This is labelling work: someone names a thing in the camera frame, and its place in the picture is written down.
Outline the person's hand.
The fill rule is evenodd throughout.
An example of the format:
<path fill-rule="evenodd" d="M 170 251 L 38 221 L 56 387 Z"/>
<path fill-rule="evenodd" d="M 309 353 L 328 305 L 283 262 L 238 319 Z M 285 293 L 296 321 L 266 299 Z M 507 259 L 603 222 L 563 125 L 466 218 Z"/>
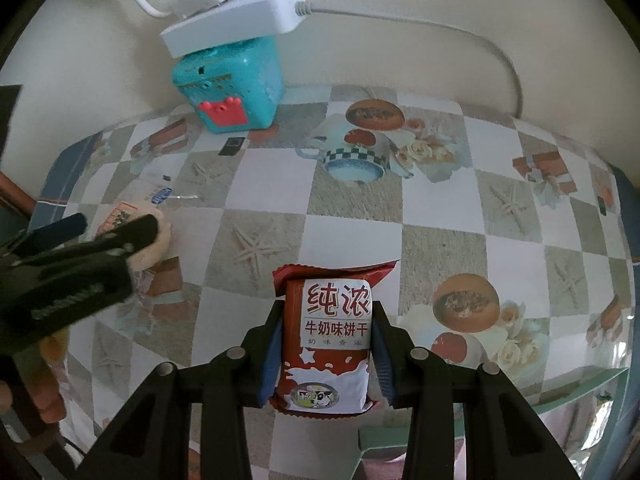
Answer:
<path fill-rule="evenodd" d="M 21 374 L 21 378 L 43 422 L 56 424 L 66 417 L 67 411 L 61 396 L 60 384 L 43 358 L 37 358 L 35 363 L 30 363 L 26 372 Z"/>

